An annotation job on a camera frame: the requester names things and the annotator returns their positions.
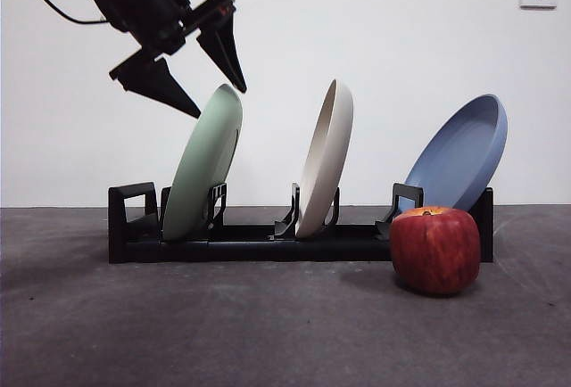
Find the gray floor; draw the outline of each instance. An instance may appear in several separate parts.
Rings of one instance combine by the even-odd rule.
[[[105,210],[2,210],[3,385],[569,386],[570,219],[496,208],[496,262],[436,299],[390,262],[111,266]]]

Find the robotic arm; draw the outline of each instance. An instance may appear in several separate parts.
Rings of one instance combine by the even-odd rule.
[[[233,33],[234,0],[206,0],[194,9],[188,0],[95,0],[111,23],[129,32],[141,49],[110,72],[123,88],[166,103],[198,118],[200,110],[170,75],[162,54],[174,54],[186,37],[199,29],[197,38],[232,84],[246,91],[236,55]]]

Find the dish rack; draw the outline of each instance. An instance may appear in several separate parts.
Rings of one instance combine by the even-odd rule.
[[[227,184],[210,188],[205,226],[185,240],[164,242],[161,237],[163,212],[170,188],[161,191],[161,210],[157,206],[152,182],[109,188],[109,262],[166,261],[344,261],[391,260],[390,225],[399,214],[399,200],[407,198],[422,207],[421,187],[393,185],[389,212],[371,224],[339,224],[339,188],[335,193],[331,218],[310,239],[295,238],[299,218],[300,187],[292,185],[291,207],[287,215],[269,225],[226,225],[224,212]],[[145,196],[145,214],[127,220],[125,200]],[[493,262],[493,190],[486,188],[469,210],[480,233],[482,262]]]

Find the white plate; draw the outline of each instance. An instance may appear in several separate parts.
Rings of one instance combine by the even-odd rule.
[[[327,90],[300,183],[295,236],[309,237],[323,225],[343,171],[353,124],[349,89],[334,79]]]
[[[226,84],[206,105],[172,182],[165,211],[162,238],[180,240],[206,221],[211,187],[226,181],[242,127],[242,104]]]

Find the blue plate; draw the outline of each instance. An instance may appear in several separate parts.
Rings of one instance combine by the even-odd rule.
[[[405,184],[422,186],[425,206],[469,210],[498,167],[508,135],[508,118],[495,95],[481,95],[436,133]],[[413,207],[401,199],[399,209]]]

